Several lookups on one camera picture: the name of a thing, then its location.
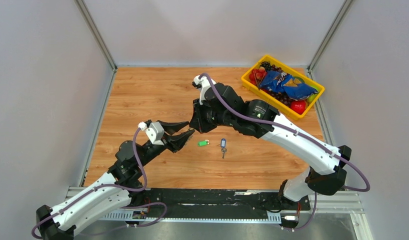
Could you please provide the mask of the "blue key tag with key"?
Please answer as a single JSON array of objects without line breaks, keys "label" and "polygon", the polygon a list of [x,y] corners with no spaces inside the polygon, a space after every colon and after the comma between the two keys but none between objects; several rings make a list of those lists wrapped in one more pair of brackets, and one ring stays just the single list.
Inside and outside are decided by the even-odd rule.
[{"label": "blue key tag with key", "polygon": [[220,147],[221,147],[221,152],[222,152],[222,158],[225,158],[226,152],[227,152],[227,140],[225,138],[222,138],[220,141]]}]

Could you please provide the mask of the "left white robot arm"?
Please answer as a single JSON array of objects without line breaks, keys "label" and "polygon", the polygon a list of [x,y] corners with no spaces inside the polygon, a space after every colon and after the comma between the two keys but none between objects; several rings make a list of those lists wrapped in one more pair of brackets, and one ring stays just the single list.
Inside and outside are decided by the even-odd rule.
[{"label": "left white robot arm", "polygon": [[116,162],[90,186],[55,206],[36,210],[31,235],[38,240],[72,240],[89,225],[119,208],[140,207],[148,180],[144,167],[168,150],[180,151],[192,134],[188,121],[140,122],[132,140],[120,144]]}]

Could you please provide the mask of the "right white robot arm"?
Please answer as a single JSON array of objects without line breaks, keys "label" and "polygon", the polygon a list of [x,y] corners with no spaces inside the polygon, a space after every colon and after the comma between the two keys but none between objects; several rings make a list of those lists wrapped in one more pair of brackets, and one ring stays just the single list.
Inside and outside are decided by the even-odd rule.
[{"label": "right white robot arm", "polygon": [[312,192],[332,196],[344,186],[347,172],[338,158],[350,158],[349,147],[324,143],[302,131],[265,101],[243,101],[232,87],[216,83],[214,86],[222,99],[235,111],[248,117],[247,120],[242,119],[218,100],[208,83],[192,85],[200,91],[200,97],[193,101],[191,128],[203,134],[218,126],[229,127],[245,136],[281,146],[309,165],[303,173],[281,184],[278,194],[281,207],[290,209]]}]

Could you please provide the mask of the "green key tag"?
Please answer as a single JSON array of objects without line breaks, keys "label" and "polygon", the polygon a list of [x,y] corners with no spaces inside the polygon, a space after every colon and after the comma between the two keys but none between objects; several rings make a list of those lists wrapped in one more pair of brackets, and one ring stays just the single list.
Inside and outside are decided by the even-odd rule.
[{"label": "green key tag", "polygon": [[197,145],[198,145],[199,147],[207,146],[207,145],[209,145],[209,144],[210,144],[210,141],[209,141],[208,139],[199,141],[199,142],[197,143]]}]

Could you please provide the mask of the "blue snack bag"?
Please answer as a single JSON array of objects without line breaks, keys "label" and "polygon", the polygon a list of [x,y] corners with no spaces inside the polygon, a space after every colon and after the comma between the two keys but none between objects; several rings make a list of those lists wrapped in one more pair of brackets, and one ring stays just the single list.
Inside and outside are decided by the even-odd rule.
[{"label": "blue snack bag", "polygon": [[263,80],[257,85],[259,89],[272,93],[286,94],[295,101],[306,100],[310,96],[317,95],[319,91],[302,78],[293,77],[291,74],[279,71],[267,71]]}]

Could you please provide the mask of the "dark grape bunch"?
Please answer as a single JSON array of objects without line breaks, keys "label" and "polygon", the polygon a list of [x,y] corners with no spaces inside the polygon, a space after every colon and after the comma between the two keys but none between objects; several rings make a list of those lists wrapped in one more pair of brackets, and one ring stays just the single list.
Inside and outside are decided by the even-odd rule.
[{"label": "dark grape bunch", "polygon": [[[262,61],[260,63],[260,67],[263,67],[266,73],[268,73],[268,71],[275,71],[280,74],[284,73],[281,67],[277,67],[275,64],[271,64],[269,61]],[[288,97],[288,95],[285,92],[274,90],[273,87],[268,86],[261,87],[260,89],[266,92],[267,94],[271,95],[273,98],[275,98],[282,104],[286,105],[287,107],[290,107],[292,100]]]}]

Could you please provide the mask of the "yellow plastic basket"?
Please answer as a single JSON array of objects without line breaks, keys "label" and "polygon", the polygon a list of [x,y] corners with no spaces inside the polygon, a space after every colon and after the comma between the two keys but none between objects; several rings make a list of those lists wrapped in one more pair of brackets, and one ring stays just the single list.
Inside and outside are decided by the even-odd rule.
[{"label": "yellow plastic basket", "polygon": [[[306,84],[308,84],[310,86],[311,85],[317,86],[317,88],[319,90],[319,94],[317,95],[317,97],[314,99],[314,101],[312,103],[308,104],[306,102],[307,103],[307,108],[306,108],[306,110],[305,110],[305,112],[303,114],[297,114],[296,112],[291,110],[290,107],[287,107],[286,105],[284,105],[283,103],[281,103],[280,101],[278,101],[277,99],[275,99],[271,95],[267,94],[262,89],[259,89],[258,87],[256,87],[255,85],[253,85],[250,82],[249,74],[251,73],[251,71],[253,69],[258,69],[260,67],[260,63],[262,61],[269,61],[271,64],[274,64],[277,67],[281,67],[281,69],[285,73],[291,74],[295,78],[303,79]],[[257,96],[262,98],[264,101],[266,101],[269,104],[271,104],[272,106],[274,106],[276,109],[280,110],[286,116],[291,117],[291,118],[293,118],[295,120],[302,119],[308,113],[308,111],[312,108],[312,106],[316,103],[316,101],[319,99],[319,97],[325,91],[325,87],[322,86],[321,84],[315,82],[314,80],[312,80],[309,77],[305,76],[303,73],[300,73],[299,71],[297,71],[297,70],[293,69],[292,67],[282,63],[281,61],[275,59],[274,57],[272,57],[270,55],[264,55],[257,63],[254,64],[253,67],[251,67],[249,70],[247,70],[246,73],[244,73],[243,76],[241,77],[241,81],[242,81],[243,86],[246,89],[248,89],[252,93],[256,94]]]}]

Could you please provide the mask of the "red apple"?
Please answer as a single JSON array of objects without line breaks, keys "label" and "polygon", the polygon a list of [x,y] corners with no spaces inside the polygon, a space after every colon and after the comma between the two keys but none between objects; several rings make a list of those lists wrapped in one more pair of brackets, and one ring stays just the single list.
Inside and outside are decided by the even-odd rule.
[{"label": "red apple", "polygon": [[307,102],[305,100],[295,100],[290,103],[290,109],[295,113],[302,115],[307,109]]}]

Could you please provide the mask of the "green fruit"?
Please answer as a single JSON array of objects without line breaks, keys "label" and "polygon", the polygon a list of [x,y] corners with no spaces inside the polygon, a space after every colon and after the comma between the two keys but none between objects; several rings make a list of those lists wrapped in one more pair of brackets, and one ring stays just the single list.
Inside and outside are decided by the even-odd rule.
[{"label": "green fruit", "polygon": [[317,86],[311,85],[311,87],[312,87],[313,89],[315,89],[315,91],[313,92],[312,95],[310,95],[310,96],[306,99],[306,102],[307,102],[308,104],[311,104],[311,103],[315,100],[315,98],[318,96],[318,94],[319,94],[319,89],[317,88]]}]

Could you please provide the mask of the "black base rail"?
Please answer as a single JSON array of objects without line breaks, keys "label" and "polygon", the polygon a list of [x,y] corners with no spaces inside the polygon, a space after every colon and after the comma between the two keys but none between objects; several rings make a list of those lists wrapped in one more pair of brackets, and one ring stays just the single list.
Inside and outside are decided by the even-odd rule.
[{"label": "black base rail", "polygon": [[276,190],[150,188],[139,193],[132,209],[114,210],[107,221],[281,224],[297,220],[297,210],[309,211],[308,196],[299,202],[282,200]]}]

